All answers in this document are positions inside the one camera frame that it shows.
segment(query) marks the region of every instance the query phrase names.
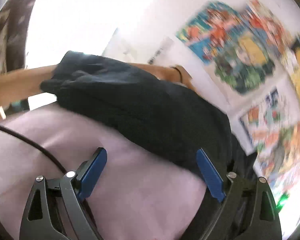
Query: black cloth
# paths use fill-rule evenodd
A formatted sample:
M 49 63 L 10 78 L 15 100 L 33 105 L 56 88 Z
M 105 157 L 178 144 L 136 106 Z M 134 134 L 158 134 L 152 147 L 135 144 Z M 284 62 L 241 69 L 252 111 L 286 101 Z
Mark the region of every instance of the black cloth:
M 254 175 L 256 155 L 246 156 L 224 113 L 192 90 L 130 64 L 69 51 L 41 89 L 55 94 L 61 107 L 115 128 L 198 176 L 200 148 L 227 171 Z

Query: silver bolt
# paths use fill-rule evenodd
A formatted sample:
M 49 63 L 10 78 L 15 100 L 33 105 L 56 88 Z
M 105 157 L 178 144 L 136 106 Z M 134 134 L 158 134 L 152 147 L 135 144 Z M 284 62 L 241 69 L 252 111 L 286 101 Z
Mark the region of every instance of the silver bolt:
M 228 173 L 228 176 L 229 176 L 231 179 L 235 179 L 235 178 L 237 177 L 237 174 L 231 171 L 231 172 Z
M 74 177 L 75 176 L 75 171 L 69 171 L 68 173 L 67 173 L 67 177 L 68 178 L 72 178 L 72 177 Z
M 267 182 L 267 180 L 266 180 L 264 177 L 260 177 L 260 178 L 259 178 L 259 181 L 260 181 L 261 183 L 266 183 L 266 182 Z
M 43 180 L 43 176 L 42 175 L 40 175 L 40 176 L 37 176 L 37 178 L 35 179 L 37 182 L 40 182 L 40 181 L 42 181 Z

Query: person's arm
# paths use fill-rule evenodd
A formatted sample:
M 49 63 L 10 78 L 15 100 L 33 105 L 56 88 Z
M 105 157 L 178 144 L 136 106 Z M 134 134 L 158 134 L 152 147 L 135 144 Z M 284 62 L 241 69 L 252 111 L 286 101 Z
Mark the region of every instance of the person's arm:
M 180 82 L 181 80 L 180 73 L 174 68 L 137 63 L 130 64 L 153 74 L 158 79 L 170 82 Z M 8 106 L 12 102 L 42 93 L 40 84 L 42 81 L 52 77 L 52 72 L 56 66 L 57 65 L 15 70 L 0 75 L 0 106 Z M 191 76 L 183 67 L 176 66 L 176 68 L 181 72 L 182 83 L 194 90 L 194 87 L 191 85 Z

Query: pink fabric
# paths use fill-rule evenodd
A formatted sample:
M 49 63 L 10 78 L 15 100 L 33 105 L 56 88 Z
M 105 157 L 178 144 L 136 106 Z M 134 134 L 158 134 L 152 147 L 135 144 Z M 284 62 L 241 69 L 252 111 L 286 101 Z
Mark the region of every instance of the pink fabric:
M 108 162 L 88 199 L 105 240 L 178 239 L 205 194 L 206 185 L 199 177 L 57 104 L 3 124 L 45 147 L 68 171 L 77 169 L 98 147 L 107 150 Z M 0 132 L 0 220 L 15 239 L 38 175 L 62 176 L 38 150 Z

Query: black bracelet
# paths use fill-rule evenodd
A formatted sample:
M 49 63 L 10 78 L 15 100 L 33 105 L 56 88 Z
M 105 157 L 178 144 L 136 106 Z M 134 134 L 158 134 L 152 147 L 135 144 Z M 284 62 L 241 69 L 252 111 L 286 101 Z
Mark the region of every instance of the black bracelet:
M 179 72 L 179 74 L 180 74 L 180 83 L 183 84 L 183 78 L 182 78 L 182 73 L 181 73 L 181 71 L 180 71 L 177 67 L 172 67 L 172 68 L 174 68 L 176 71 Z

